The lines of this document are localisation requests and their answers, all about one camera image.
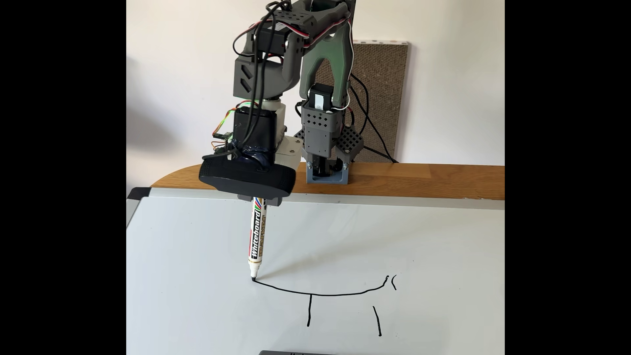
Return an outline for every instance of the black drawn line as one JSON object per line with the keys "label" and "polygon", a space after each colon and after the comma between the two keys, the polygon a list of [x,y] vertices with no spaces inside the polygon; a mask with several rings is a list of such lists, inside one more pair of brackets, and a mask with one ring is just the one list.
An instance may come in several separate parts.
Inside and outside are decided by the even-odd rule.
{"label": "black drawn line", "polygon": [[310,294],[309,295],[309,320],[307,320],[307,326],[309,326],[309,323],[311,323],[311,297],[313,297],[314,295]]}
{"label": "black drawn line", "polygon": [[298,291],[292,291],[292,290],[281,289],[281,288],[276,287],[276,286],[272,286],[272,285],[264,284],[264,283],[262,283],[262,282],[260,282],[260,281],[257,281],[257,280],[252,280],[252,281],[256,282],[257,284],[261,284],[261,285],[264,285],[264,286],[267,286],[267,287],[271,287],[271,288],[273,288],[273,289],[277,289],[277,290],[279,290],[279,291],[285,291],[285,292],[291,292],[291,293],[299,293],[299,294],[310,294],[310,295],[312,295],[312,296],[334,297],[334,296],[352,296],[352,295],[355,295],[355,294],[365,294],[366,292],[369,292],[369,291],[378,290],[378,289],[380,289],[381,287],[384,287],[384,285],[385,285],[385,284],[386,284],[386,282],[388,281],[388,277],[390,277],[390,276],[389,276],[389,275],[387,275],[387,276],[386,276],[386,279],[384,280],[384,283],[383,283],[381,286],[379,286],[379,287],[375,287],[374,289],[369,289],[369,290],[362,291],[362,292],[357,292],[357,293],[342,293],[342,294],[318,294],[318,293],[298,292]]}
{"label": "black drawn line", "polygon": [[375,309],[375,306],[372,307],[372,310],[375,311],[375,316],[377,317],[377,328],[379,328],[379,336],[381,336],[381,325],[379,324],[379,316],[377,315],[377,310]]}

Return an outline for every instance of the grey plastic bracket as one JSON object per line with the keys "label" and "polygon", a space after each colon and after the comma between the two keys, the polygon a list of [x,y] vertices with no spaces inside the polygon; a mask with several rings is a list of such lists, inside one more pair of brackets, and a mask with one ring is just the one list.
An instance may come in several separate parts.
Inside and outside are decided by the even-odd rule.
{"label": "grey plastic bracket", "polygon": [[[237,195],[237,198],[239,200],[243,200],[243,201],[248,201],[248,202],[252,202],[252,197],[251,196],[245,196],[245,195]],[[276,197],[273,200],[265,200],[265,203],[268,206],[275,206],[278,207],[280,206],[281,203],[283,203],[283,198],[282,197]]]}
{"label": "grey plastic bracket", "polygon": [[[335,160],[327,160],[327,164],[335,165]],[[315,169],[307,169],[307,184],[348,184],[348,169],[331,171],[330,176],[314,176]]]}
{"label": "grey plastic bracket", "polygon": [[335,153],[344,163],[350,163],[363,149],[363,138],[355,131],[355,126],[344,126],[335,145]]}

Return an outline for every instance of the grey object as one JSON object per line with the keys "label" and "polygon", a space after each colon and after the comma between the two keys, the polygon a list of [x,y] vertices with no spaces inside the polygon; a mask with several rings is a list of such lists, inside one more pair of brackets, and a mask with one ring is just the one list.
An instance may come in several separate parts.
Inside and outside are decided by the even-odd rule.
{"label": "grey object", "polygon": [[342,121],[340,111],[327,113],[306,105],[302,106],[301,132],[304,134],[304,150],[320,157],[330,157],[331,149],[339,137]]}
{"label": "grey object", "polygon": [[[329,0],[298,0],[292,4],[292,9],[285,11],[277,9],[274,13],[278,21],[289,25],[295,25],[299,29],[309,33],[309,38],[304,39],[295,32],[284,34],[286,28],[269,31],[274,32],[275,38],[286,36],[283,45],[283,63],[268,61],[265,67],[265,87],[262,96],[265,99],[278,98],[283,92],[294,87],[300,81],[300,96],[308,99],[309,90],[316,84],[316,74],[325,59],[328,60],[333,73],[334,83],[330,97],[327,97],[328,107],[330,102],[333,107],[344,107],[349,101],[348,87],[351,68],[353,66],[353,44],[351,42],[351,23],[355,12],[355,0],[329,1]],[[254,31],[246,34],[246,43],[243,54],[254,53]],[[252,91],[256,97],[261,95],[261,77],[263,75],[262,63],[257,63],[257,85],[254,87],[254,60],[256,56],[240,55],[235,60],[233,94],[240,98],[251,98]],[[320,110],[318,105],[309,104],[307,100],[302,106],[302,135],[305,145],[302,155],[309,165],[310,173],[307,174],[308,183],[348,183],[348,169],[350,161],[363,148],[363,144],[355,147],[346,147],[346,141],[339,141],[343,134],[344,124],[343,110]],[[339,169],[337,159],[328,161],[333,155],[333,148],[341,146],[343,149],[336,152],[344,165]]]}
{"label": "grey object", "polygon": [[[295,32],[291,32],[287,36],[286,48],[283,64],[268,61],[265,67],[265,91],[263,97],[270,99],[277,97],[283,92],[293,88],[300,80],[300,64],[303,56],[319,57],[321,52],[315,52],[313,55],[308,54],[317,48],[317,44],[322,41],[328,41],[328,35],[335,33],[339,26],[331,28],[327,33],[318,39],[315,36],[324,31],[330,24],[340,21],[343,18],[349,17],[352,21],[353,10],[355,7],[355,0],[346,0],[345,3],[341,3],[332,9],[324,9],[322,11],[307,11],[307,8],[311,8],[312,0],[299,0],[292,4],[291,11],[278,10],[275,15],[277,20],[282,20],[290,25],[296,25],[299,28],[305,30],[311,34],[308,39],[310,46],[308,49],[304,48],[305,40],[297,35]],[[242,53],[252,54],[254,53],[254,36],[250,33],[246,34],[247,39],[245,41],[245,47]],[[235,71],[233,81],[233,95],[240,98],[248,99],[252,96],[252,90],[256,90],[256,97],[261,94],[261,75],[262,64],[257,63],[259,66],[258,72],[258,85],[254,88],[254,57],[239,56],[235,60]],[[312,80],[315,80],[316,72],[313,72]]]}
{"label": "grey object", "polygon": [[[328,132],[321,128],[323,125],[313,125],[313,122],[321,123],[323,119],[321,117],[329,117],[329,114],[320,116],[319,110],[308,109],[302,107],[303,114],[303,128],[294,135],[294,137],[302,139],[305,143],[302,149],[302,157],[307,161],[307,183],[313,184],[348,184],[348,169],[350,168],[351,161],[361,152],[363,149],[363,138],[355,131],[355,126],[343,126],[341,133],[336,131]],[[336,157],[339,158],[343,165],[342,170],[331,170],[330,166],[335,165],[337,159],[327,159],[325,164],[325,172],[330,174],[329,176],[317,176],[314,173],[314,164],[321,164],[316,162],[319,157],[329,158],[331,152],[335,148]]]}
{"label": "grey object", "polygon": [[316,83],[317,70],[325,59],[331,63],[331,71],[335,83],[333,84],[333,106],[343,107],[348,97],[348,77],[353,66],[353,44],[350,41],[351,26],[344,22],[334,37],[324,35],[320,44],[305,54],[302,59],[302,81],[300,82],[300,97],[307,99],[309,89]]}
{"label": "grey object", "polygon": [[[251,196],[237,195],[237,198],[239,200],[252,202],[252,197]],[[281,203],[283,203],[283,198],[282,197],[276,197],[276,198],[273,198],[272,200],[265,200],[265,203],[267,203],[268,206],[278,207],[278,206],[280,206]]]}

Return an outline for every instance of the red and white wire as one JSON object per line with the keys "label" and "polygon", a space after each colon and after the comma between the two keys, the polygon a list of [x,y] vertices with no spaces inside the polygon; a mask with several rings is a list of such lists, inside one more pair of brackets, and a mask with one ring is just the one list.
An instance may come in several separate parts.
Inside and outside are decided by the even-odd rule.
{"label": "red and white wire", "polygon": [[324,31],[320,32],[319,35],[317,35],[309,44],[305,44],[304,47],[305,48],[309,48],[313,43],[315,43],[317,40],[320,39],[320,37],[322,37],[328,30],[332,29],[333,27],[339,25],[340,23],[343,23],[344,21],[348,20],[347,18],[343,18],[340,21],[334,22],[332,24],[330,24],[330,26],[328,26]]}

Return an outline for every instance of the white wire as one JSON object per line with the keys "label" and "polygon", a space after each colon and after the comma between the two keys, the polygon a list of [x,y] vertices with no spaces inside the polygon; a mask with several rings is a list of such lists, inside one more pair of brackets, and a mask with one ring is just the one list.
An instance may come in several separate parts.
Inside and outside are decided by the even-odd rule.
{"label": "white wire", "polygon": [[[355,50],[353,49],[353,27],[351,27],[351,21],[348,22],[348,40],[351,41],[351,52],[353,53],[353,60],[351,60],[351,69],[348,71],[348,78],[346,79],[347,82],[351,80],[353,62],[355,61]],[[346,97],[347,97],[348,102],[346,103],[346,106],[344,106],[343,109],[338,109],[337,107],[332,107],[332,109],[339,110],[339,111],[345,110],[348,107],[348,105],[351,104],[351,97],[350,95],[348,95],[348,89],[346,89]]]}

